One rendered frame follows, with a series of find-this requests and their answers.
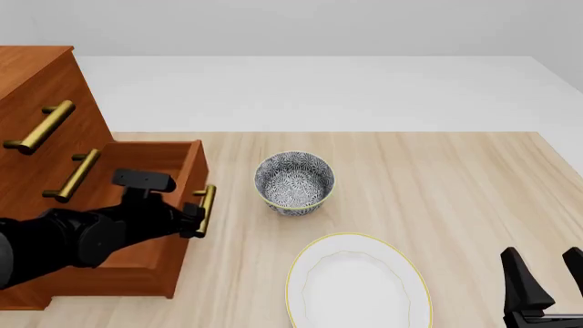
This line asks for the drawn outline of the blue-white patterned bowl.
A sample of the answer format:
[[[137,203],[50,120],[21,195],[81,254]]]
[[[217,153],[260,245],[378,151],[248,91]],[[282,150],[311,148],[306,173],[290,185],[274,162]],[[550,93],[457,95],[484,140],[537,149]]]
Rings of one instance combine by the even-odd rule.
[[[254,185],[271,210],[303,216],[318,210],[331,196],[336,178],[332,167],[317,155],[285,151],[259,164]]]

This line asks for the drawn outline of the wooden cabinet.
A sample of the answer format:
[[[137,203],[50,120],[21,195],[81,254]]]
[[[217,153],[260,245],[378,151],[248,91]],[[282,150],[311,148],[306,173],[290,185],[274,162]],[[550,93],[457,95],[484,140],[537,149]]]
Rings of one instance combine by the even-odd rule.
[[[116,141],[71,46],[0,46],[0,311],[172,298],[208,174],[201,141]]]

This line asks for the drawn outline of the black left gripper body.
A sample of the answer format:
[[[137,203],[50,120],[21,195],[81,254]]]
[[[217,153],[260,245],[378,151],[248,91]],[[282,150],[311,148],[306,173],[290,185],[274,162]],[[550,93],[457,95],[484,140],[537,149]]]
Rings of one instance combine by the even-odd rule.
[[[179,210],[165,202],[161,205],[160,214],[160,229],[161,234],[169,236],[171,234],[178,234],[182,229],[194,230],[194,219],[186,215],[182,210]]]

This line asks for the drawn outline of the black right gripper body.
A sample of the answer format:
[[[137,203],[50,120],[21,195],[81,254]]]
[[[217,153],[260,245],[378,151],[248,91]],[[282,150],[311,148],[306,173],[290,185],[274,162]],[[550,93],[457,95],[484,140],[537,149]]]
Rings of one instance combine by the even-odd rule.
[[[583,328],[583,314],[545,314],[544,311],[511,311],[504,308],[506,328]]]

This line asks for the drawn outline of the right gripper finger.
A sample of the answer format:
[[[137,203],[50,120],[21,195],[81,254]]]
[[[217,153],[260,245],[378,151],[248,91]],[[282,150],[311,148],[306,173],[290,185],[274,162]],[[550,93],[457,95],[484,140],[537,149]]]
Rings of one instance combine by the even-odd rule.
[[[505,311],[544,311],[555,300],[540,286],[516,248],[500,254],[505,278]]]
[[[562,254],[562,258],[583,297],[583,251],[572,247]]]

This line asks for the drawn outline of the wooden drawer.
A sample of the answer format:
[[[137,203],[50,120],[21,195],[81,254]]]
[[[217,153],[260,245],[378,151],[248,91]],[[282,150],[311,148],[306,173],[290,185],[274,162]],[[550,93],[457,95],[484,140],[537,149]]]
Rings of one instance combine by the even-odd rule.
[[[123,189],[111,180],[115,169],[169,174],[177,184],[163,200],[176,208],[196,203],[196,190],[206,187],[209,174],[201,141],[114,142],[107,144],[65,208],[93,210],[119,204]],[[45,277],[55,296],[174,295],[189,241],[173,234],[116,251],[96,269],[66,267]]]
[[[110,133],[71,46],[0,46],[2,147],[3,141],[25,138],[45,119],[42,108],[63,100],[71,100],[76,109],[54,133]]]
[[[77,168],[71,159],[113,141],[111,133],[96,130],[56,132],[33,155],[0,145],[0,218],[28,220],[57,202],[42,196],[58,190]]]

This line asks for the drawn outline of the short brass handle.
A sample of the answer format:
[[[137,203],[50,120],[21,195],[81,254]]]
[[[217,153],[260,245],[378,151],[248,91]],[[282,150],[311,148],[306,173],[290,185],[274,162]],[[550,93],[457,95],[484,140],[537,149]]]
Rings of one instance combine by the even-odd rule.
[[[204,210],[204,217],[195,232],[195,237],[197,238],[203,238],[207,234],[216,192],[217,187],[215,185],[207,185],[205,190],[195,190],[192,193],[193,196],[200,197],[199,208]]]

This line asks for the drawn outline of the white plate with yellow rim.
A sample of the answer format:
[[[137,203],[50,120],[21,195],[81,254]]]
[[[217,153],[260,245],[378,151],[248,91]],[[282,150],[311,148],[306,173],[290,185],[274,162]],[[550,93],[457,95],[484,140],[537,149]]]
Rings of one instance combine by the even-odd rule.
[[[433,328],[430,292],[397,248],[367,234],[314,240],[285,283],[293,328]]]

